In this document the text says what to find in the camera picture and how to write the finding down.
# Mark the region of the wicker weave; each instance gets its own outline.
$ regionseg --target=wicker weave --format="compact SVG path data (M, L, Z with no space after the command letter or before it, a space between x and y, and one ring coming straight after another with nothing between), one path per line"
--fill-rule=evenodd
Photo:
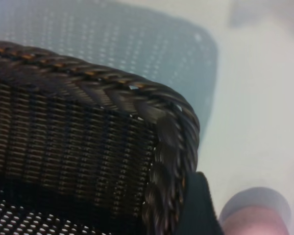
M0 42L0 234L172 234L198 143L171 88Z

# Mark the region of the mesh surface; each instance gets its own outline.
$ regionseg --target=mesh surface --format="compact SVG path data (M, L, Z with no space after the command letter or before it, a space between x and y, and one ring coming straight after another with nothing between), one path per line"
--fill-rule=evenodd
M32 206L131 234L155 145L153 126L141 120L0 82L0 190L20 181L15 190L24 187Z
M0 200L0 235L98 235L94 228L61 220L52 214L29 212Z

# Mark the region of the wicker basket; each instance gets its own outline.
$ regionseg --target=wicker basket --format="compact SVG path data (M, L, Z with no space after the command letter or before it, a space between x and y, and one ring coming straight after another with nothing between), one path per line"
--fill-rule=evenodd
M0 42L0 234L172 234L198 135L167 86Z

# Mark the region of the white background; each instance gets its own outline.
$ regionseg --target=white background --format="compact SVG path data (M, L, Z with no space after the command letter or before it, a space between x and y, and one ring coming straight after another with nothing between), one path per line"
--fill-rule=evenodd
M292 209L294 235L294 34L274 15L231 28L231 0L123 1L210 31L219 48L218 78L198 169L210 182L218 214L241 190L280 192Z

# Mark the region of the woven rim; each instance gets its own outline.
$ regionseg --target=woven rim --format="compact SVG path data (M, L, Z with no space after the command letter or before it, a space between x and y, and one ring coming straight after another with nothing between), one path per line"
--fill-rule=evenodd
M143 221L148 234L175 231L183 207L185 175L196 170L199 144L199 122L183 96L121 70L1 41L0 79L154 123L159 144L145 192Z

